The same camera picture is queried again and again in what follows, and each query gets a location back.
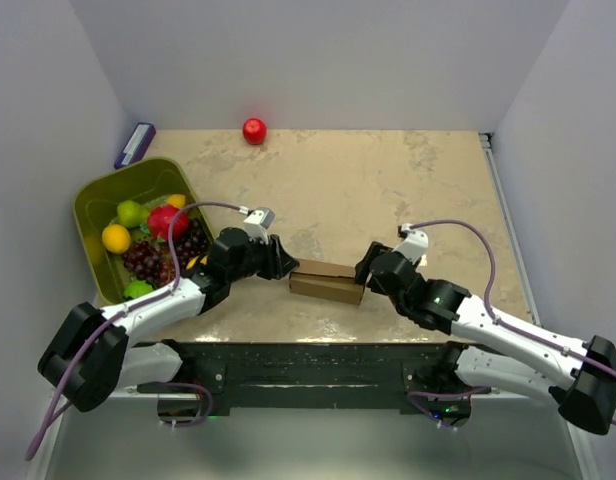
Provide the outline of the brown cardboard paper box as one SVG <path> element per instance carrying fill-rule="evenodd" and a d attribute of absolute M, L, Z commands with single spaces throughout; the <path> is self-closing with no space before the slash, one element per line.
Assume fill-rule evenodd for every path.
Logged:
<path fill-rule="evenodd" d="M 358 306 L 365 287 L 355 282 L 352 266 L 300 259 L 299 267 L 289 276 L 293 294 Z"/>

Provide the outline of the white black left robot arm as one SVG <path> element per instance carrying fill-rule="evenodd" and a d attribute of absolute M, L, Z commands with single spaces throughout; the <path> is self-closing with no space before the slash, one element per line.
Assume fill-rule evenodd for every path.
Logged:
<path fill-rule="evenodd" d="M 277 235 L 261 240 L 242 229 L 226 228 L 204 262 L 196 262 L 166 286 L 117 305 L 96 308 L 83 302 L 74 307 L 37 370 L 81 412 L 97 408 L 112 392 L 130 385 L 162 382 L 173 392 L 184 392 L 194 383 L 193 365 L 168 345 L 143 347 L 141 341 L 216 307 L 239 280 L 280 280 L 299 265 Z"/>

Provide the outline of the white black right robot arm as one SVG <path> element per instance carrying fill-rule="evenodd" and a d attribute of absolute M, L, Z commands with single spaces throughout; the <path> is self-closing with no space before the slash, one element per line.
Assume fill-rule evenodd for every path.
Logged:
<path fill-rule="evenodd" d="M 425 248 L 412 239 L 389 248 L 374 242 L 354 268 L 356 283 L 386 296 L 416 325 L 474 341 L 433 369 L 447 393 L 465 384 L 553 401 L 570 424 L 596 435 L 616 427 L 616 347 L 602 336 L 564 336 L 492 307 L 450 281 L 417 270 Z"/>

